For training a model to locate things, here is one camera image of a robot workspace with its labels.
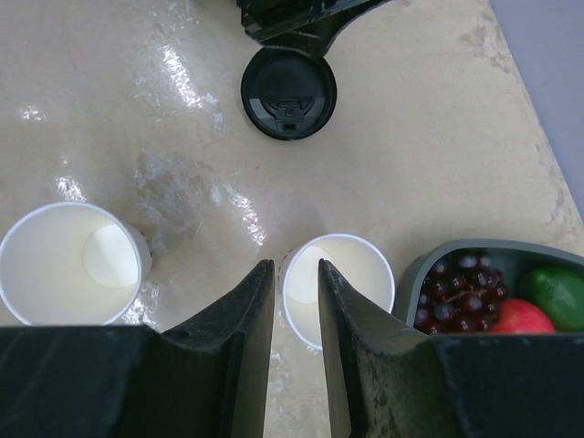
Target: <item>gray plastic tray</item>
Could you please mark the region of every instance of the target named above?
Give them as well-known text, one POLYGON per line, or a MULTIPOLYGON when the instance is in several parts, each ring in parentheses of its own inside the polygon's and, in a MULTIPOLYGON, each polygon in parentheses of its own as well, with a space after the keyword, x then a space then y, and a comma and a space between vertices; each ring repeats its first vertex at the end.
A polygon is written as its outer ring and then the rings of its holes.
POLYGON ((460 249, 485 249, 493 257, 495 268, 503 271, 510 296, 515 296, 521 276, 542 265, 560 265, 584 276, 584 257, 543 245, 496 239, 455 240, 415 259, 398 285, 392 315, 413 326, 422 282, 440 258, 460 249))

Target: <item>cup rim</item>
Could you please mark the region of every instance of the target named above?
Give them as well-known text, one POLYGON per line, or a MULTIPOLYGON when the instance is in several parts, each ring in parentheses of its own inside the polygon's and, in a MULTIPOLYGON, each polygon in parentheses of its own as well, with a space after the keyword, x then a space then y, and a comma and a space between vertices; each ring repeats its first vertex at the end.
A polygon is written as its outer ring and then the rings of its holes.
MULTIPOLYGON (((83 208, 88 208, 89 210, 94 210, 94 211, 97 211, 97 212, 107 216, 114 224, 116 224, 117 226, 119 226, 121 228, 121 230, 124 232, 124 234, 126 235, 128 240, 130 241, 132 249, 134 250, 134 256, 136 257, 136 263, 138 265, 138 281, 134 285, 135 290, 132 292, 131 298, 128 300, 128 303, 125 304, 123 306, 123 308, 116 315, 114 315, 113 317, 109 318, 108 320, 100 323, 100 325, 102 325, 102 326, 107 326, 108 324, 111 324, 116 319, 121 317, 126 312, 126 310, 128 310, 130 308, 130 306, 132 305, 132 303, 136 299, 136 296, 138 296, 138 292, 140 291, 140 287, 141 287, 141 283, 142 283, 142 261, 141 261, 141 256, 140 256, 140 250, 138 249, 138 246, 136 245, 136 242, 134 241, 134 237, 131 235, 128 228, 126 228, 126 225, 120 219, 118 219, 115 215, 108 212, 107 210, 104 210, 103 208, 98 207, 97 205, 94 205, 92 203, 82 203, 79 201, 62 201, 59 203, 48 203, 47 205, 43 205, 41 207, 38 207, 36 210, 33 210, 32 212, 29 212, 29 213, 25 214, 24 216, 22 216, 18 221, 16 221, 8 229, 8 232, 6 233, 4 238, 2 239, 2 242, 0 243, 0 264, 2 263, 2 256, 4 254, 7 242, 10 240, 10 238, 13 236, 13 234, 16 233, 18 228, 20 228, 22 226, 22 224, 24 224, 26 221, 30 220, 31 218, 46 212, 47 210, 52 210, 55 208, 60 208, 60 207, 70 206, 70 205, 76 205, 76 206, 80 206, 83 208)), ((8 308, 8 310, 10 310, 10 312, 16 318, 18 318, 18 320, 20 320, 20 322, 26 324, 27 326, 35 326, 34 323, 30 322, 28 319, 23 317, 20 314, 20 312, 14 308, 14 306, 12 305, 12 303, 10 302, 8 297, 5 295, 5 291, 4 291, 4 288, 2 286, 2 271, 0 271, 0 297, 2 298, 4 303, 6 304, 6 307, 8 308)))
POLYGON ((294 267, 294 264, 296 263, 296 261, 298 260, 300 255, 302 255, 302 253, 304 253, 304 251, 306 251, 307 248, 313 246, 314 244, 316 244, 320 241, 323 241, 323 240, 328 240, 330 238, 344 238, 344 239, 356 241, 360 244, 367 246, 369 249, 371 249, 378 256, 378 258, 383 262, 386 271, 390 275, 390 282, 391 283, 390 283, 390 288, 388 291, 388 293, 390 294, 390 304, 389 304, 388 308, 386 309, 388 313, 391 313, 391 311, 393 310, 393 305, 395 304, 395 277, 393 276, 393 271, 391 270, 390 263, 387 261, 387 258, 385 258, 385 255, 383 255, 383 253, 380 251, 380 249, 377 246, 375 246, 374 244, 372 244, 368 240, 365 240, 362 237, 359 237, 358 235, 349 235, 346 233, 332 233, 332 234, 328 234, 328 235, 320 235, 320 236, 315 237, 314 239, 306 242, 305 244, 303 244, 302 246, 300 246, 296 250, 296 252, 292 255, 292 258, 290 259, 290 263, 288 263, 288 265, 287 265, 286 272, 284 273, 284 281, 282 282, 282 300, 284 301, 284 312, 286 313, 286 318, 288 320, 288 323, 290 324, 290 327, 294 330, 294 332, 296 333, 296 335, 300 339, 302 339, 306 344, 308 344, 313 349, 317 349, 317 350, 322 350, 322 344, 317 345, 314 342, 306 339, 302 335, 302 333, 300 333, 300 331, 297 329, 296 324, 294 323, 294 320, 290 316, 290 312, 288 311, 288 304, 287 304, 288 280, 289 280, 289 273, 292 271, 292 268, 294 267))

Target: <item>gray wall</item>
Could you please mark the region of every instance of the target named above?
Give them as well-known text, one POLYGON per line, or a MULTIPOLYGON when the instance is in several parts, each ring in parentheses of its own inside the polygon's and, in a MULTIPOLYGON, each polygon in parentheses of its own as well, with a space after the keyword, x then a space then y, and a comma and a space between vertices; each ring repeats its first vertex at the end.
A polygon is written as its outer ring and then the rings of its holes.
POLYGON ((491 0, 584 216, 584 0, 491 0))

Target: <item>beige table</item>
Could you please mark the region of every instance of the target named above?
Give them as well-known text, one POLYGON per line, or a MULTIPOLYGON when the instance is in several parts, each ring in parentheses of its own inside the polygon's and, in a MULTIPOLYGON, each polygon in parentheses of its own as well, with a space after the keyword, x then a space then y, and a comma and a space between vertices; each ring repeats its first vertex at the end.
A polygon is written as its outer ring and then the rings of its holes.
MULTIPOLYGON (((259 47, 227 0, 0 4, 0 236, 80 200, 136 224, 155 265, 124 322, 167 329, 260 258, 328 232, 399 277, 460 237, 584 254, 582 222, 486 0, 395 0, 328 54, 318 135, 272 141, 239 81, 259 47)), ((0 320, 15 320, 3 308, 0 320)), ((266 436, 329 436, 322 356, 276 317, 266 436)))

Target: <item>grape cluster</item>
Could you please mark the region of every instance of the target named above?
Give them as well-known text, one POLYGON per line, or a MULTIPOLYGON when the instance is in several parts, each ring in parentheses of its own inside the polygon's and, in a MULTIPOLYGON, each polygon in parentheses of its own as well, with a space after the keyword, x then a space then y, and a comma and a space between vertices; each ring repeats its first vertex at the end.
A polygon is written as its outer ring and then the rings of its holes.
POLYGON ((486 251, 448 255, 423 280, 414 326, 427 334, 489 331, 509 296, 504 281, 486 251))

